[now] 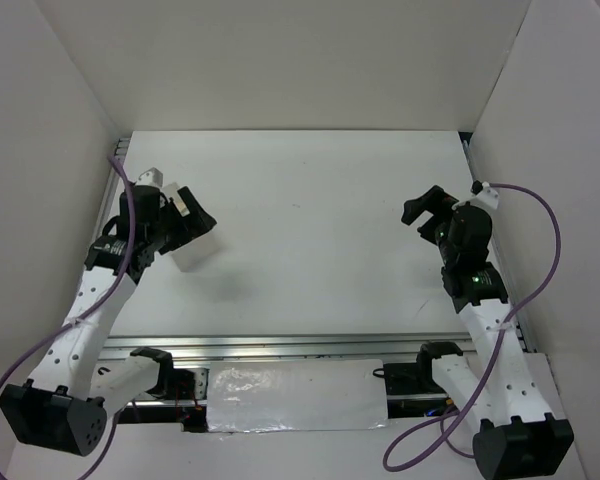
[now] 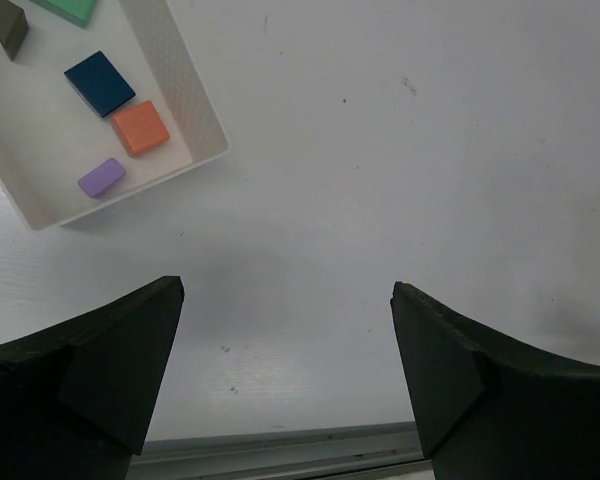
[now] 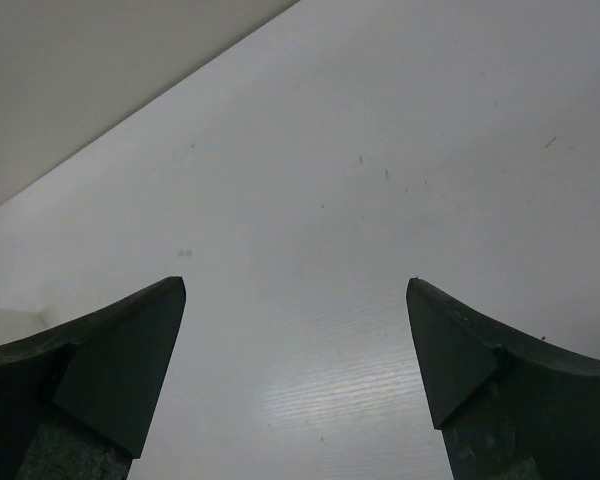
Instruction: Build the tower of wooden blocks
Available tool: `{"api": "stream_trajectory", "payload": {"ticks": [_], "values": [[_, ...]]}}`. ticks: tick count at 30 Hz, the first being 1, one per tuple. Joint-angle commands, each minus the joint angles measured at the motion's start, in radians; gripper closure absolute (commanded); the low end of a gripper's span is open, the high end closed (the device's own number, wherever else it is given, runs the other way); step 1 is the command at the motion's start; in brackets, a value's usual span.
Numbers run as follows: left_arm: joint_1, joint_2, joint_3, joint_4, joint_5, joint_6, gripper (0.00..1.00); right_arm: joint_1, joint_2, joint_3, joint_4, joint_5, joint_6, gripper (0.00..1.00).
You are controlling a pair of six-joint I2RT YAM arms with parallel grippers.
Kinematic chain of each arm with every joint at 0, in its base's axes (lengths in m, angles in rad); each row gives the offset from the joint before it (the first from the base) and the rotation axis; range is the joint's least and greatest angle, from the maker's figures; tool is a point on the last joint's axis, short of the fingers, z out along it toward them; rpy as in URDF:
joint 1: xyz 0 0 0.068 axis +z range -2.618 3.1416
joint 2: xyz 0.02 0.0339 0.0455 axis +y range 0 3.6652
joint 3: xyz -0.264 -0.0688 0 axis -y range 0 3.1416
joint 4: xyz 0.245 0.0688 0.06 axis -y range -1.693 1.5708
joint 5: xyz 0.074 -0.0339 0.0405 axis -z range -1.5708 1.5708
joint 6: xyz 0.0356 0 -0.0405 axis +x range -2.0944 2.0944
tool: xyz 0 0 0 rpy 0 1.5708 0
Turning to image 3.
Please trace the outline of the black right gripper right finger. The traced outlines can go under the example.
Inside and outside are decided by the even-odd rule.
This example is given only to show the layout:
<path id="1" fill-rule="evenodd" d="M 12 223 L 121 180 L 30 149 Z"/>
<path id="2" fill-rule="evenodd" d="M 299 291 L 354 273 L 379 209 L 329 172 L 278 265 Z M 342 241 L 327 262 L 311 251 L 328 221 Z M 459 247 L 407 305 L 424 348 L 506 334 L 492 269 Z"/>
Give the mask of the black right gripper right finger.
<path id="1" fill-rule="evenodd" d="M 414 348 L 456 479 L 600 479 L 600 360 L 406 290 Z"/>

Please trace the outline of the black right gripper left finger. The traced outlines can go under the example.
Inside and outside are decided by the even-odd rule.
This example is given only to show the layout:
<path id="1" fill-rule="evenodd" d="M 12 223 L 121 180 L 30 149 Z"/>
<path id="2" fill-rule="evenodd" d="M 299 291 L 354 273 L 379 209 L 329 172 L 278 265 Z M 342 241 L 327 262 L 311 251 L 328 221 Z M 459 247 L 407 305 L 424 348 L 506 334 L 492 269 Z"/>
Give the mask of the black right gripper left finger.
<path id="1" fill-rule="evenodd" d="M 142 455 L 185 308 L 164 278 L 0 345 L 0 479 L 125 479 Z"/>

